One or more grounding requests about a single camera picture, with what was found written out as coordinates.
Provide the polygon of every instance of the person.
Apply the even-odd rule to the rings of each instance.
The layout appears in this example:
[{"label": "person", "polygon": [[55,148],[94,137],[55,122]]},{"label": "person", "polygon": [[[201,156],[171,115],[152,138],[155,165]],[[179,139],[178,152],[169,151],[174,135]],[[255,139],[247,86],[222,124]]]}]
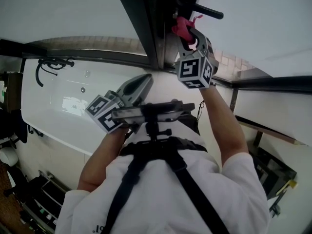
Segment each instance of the person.
[{"label": "person", "polygon": [[[248,153],[243,131],[215,86],[200,89],[213,135],[221,151],[222,171],[207,152],[179,150],[192,176],[231,234],[264,234],[270,221],[266,194]],[[159,130],[205,146],[179,121],[160,122]],[[128,129],[107,134],[85,164],[78,189],[66,193],[56,234],[101,233],[113,198],[133,155],[118,156]],[[141,127],[129,143],[149,140]],[[212,233],[174,172],[164,160],[147,163],[139,182],[110,231],[112,234]]]}]

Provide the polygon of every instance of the white t-shirt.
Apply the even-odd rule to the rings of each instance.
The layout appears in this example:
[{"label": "white t-shirt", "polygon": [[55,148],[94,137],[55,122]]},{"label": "white t-shirt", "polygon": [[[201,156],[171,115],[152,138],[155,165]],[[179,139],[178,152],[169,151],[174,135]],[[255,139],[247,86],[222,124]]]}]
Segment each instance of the white t-shirt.
[{"label": "white t-shirt", "polygon": [[[160,131],[171,128],[173,136],[204,146],[199,135],[176,121],[159,124]],[[148,140],[145,127],[127,143]],[[187,170],[209,199],[230,234],[264,234],[270,221],[267,198],[249,154],[229,158],[219,172],[206,152],[180,150]],[[121,179],[133,156],[119,156],[106,167],[106,179],[92,193],[66,193],[56,234],[101,233]],[[176,175],[163,160],[150,161],[121,209],[112,234],[210,234],[211,231],[184,191]]]}]

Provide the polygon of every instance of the white bathtub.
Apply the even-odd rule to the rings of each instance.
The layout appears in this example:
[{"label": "white bathtub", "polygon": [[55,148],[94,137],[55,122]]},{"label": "white bathtub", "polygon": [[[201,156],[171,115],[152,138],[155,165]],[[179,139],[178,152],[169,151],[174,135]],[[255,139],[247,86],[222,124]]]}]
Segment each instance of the white bathtub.
[{"label": "white bathtub", "polygon": [[103,62],[74,62],[73,67],[52,70],[58,76],[40,70],[39,78],[44,84],[41,88],[35,79],[38,60],[27,60],[21,112],[24,121],[40,132],[91,155],[105,133],[89,118],[85,108],[97,95],[105,95],[107,90],[116,91],[122,83],[145,71]]}]

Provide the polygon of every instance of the black harness strap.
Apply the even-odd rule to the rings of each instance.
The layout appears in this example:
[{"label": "black harness strap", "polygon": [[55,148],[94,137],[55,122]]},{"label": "black harness strap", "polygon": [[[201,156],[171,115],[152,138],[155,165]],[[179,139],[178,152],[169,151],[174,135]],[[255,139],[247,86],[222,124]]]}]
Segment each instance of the black harness strap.
[{"label": "black harness strap", "polygon": [[[125,148],[121,150],[121,155],[133,154],[134,159],[128,166],[128,171],[122,178],[120,187],[114,196],[107,214],[106,225],[101,232],[102,234],[108,234],[111,231],[120,210],[126,204],[133,187],[139,181],[140,172],[145,168],[149,161],[155,159],[163,159],[168,163],[210,231],[213,234],[229,234],[218,213],[186,170],[187,164],[183,160],[183,157],[178,153],[177,145],[173,145],[172,141],[167,141],[161,146],[155,146],[155,144],[149,144],[148,146],[147,144],[133,144],[126,150],[124,149]],[[188,145],[184,145],[184,148],[179,147],[179,149],[197,150],[190,142]]]}]

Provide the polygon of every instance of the pink cloth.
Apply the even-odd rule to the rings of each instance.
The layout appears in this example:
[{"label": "pink cloth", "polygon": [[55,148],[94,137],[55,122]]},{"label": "pink cloth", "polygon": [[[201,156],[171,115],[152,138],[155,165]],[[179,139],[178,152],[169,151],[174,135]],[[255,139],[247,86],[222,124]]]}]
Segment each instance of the pink cloth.
[{"label": "pink cloth", "polygon": [[190,34],[187,26],[191,28],[195,28],[195,20],[197,18],[201,18],[203,15],[200,15],[198,17],[194,17],[193,21],[189,21],[185,19],[184,17],[177,17],[176,23],[177,25],[173,26],[171,28],[172,32],[175,33],[177,36],[182,37],[187,41],[188,44],[194,44],[195,39],[194,37]]}]

